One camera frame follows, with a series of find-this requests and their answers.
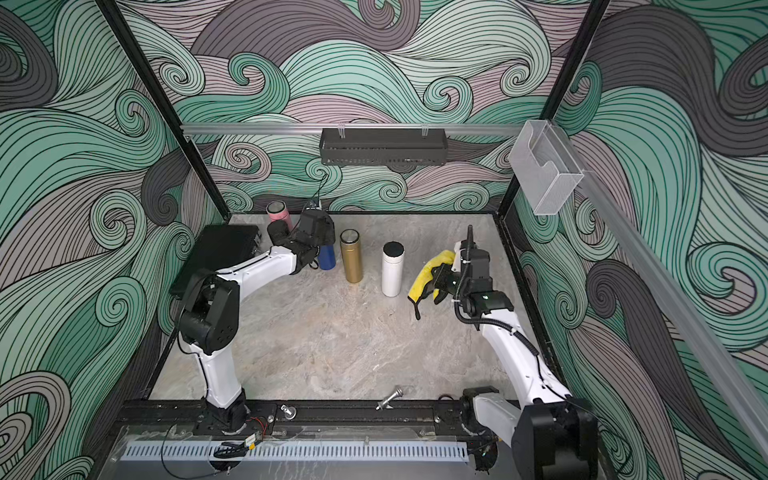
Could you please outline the yellow grey cleaning cloth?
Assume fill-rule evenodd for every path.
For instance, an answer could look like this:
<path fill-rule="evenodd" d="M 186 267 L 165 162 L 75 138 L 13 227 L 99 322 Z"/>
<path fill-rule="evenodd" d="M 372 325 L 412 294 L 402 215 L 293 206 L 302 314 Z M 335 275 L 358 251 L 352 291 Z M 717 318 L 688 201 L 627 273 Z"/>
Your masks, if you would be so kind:
<path fill-rule="evenodd" d="M 411 285 L 407 298 L 413 305 L 417 321 L 421 319 L 419 304 L 423 300 L 432 298 L 433 303 L 438 304 L 448 295 L 447 291 L 439 288 L 444 284 L 440 277 L 450 277 L 453 274 L 455 256 L 454 251 L 443 250 L 424 265 Z"/>

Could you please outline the pink thermos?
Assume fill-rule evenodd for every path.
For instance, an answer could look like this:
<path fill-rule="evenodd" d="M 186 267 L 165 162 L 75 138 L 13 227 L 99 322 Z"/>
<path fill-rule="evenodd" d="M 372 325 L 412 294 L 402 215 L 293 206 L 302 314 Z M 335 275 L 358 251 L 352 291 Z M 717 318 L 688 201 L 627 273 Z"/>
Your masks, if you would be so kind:
<path fill-rule="evenodd" d="M 282 200 L 273 200 L 266 207 L 266 213 L 271 222 L 284 221 L 289 230 L 293 228 L 293 222 L 286 203 Z"/>

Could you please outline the blue thermos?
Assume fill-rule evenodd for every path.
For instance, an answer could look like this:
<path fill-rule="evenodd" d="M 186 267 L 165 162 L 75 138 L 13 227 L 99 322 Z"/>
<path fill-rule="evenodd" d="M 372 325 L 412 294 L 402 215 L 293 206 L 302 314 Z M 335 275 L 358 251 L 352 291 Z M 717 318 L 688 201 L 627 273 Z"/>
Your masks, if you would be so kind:
<path fill-rule="evenodd" d="M 335 249 L 333 245 L 322 245 L 320 247 L 317 263 L 321 270 L 332 270 L 336 266 Z"/>

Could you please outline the black thermos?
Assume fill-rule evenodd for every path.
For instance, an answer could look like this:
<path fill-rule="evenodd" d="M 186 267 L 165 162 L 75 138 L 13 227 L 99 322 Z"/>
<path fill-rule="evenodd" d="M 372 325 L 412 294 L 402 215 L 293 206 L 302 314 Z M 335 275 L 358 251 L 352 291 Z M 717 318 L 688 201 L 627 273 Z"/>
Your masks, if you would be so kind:
<path fill-rule="evenodd" d="M 291 228 L 285 220 L 275 220 L 267 225 L 267 233 L 273 246 L 282 246 L 289 240 Z"/>

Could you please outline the gold thermos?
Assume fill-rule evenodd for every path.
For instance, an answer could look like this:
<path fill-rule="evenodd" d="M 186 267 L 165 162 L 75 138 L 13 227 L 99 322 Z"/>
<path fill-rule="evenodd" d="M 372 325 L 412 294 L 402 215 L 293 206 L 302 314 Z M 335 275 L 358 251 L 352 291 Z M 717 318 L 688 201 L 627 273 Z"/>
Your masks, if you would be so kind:
<path fill-rule="evenodd" d="M 340 233 L 339 240 L 346 280 L 352 284 L 359 283 L 363 279 L 360 233 L 347 228 Z"/>

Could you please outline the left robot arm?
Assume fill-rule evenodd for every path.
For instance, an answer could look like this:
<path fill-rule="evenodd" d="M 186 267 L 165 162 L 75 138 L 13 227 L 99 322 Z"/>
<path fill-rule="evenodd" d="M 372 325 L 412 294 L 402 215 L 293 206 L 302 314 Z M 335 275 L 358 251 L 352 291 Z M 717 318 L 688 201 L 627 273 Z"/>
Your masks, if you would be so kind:
<path fill-rule="evenodd" d="M 182 297 L 177 330 L 186 351 L 198 359 L 207 416 L 225 435 L 240 433 L 249 417 L 230 347 L 239 329 L 240 304 L 314 262 L 322 247 L 334 243 L 335 226 L 326 211 L 307 209 L 293 228 L 277 220 L 268 224 L 267 233 L 272 242 L 267 252 L 217 271 L 195 272 Z"/>

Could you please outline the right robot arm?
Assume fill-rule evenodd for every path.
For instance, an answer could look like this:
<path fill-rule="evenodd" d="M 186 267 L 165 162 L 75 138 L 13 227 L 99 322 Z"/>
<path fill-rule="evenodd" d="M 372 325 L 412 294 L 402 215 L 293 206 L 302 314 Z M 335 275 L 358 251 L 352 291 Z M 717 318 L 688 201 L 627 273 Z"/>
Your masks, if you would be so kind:
<path fill-rule="evenodd" d="M 471 239 L 444 251 L 428 268 L 428 292 L 450 298 L 456 318 L 490 344 L 517 401 L 495 391 L 469 399 L 470 416 L 511 450 L 522 479 L 594 479 L 598 475 L 598 425 L 545 365 L 526 336 L 507 295 L 494 289 L 490 255 Z"/>

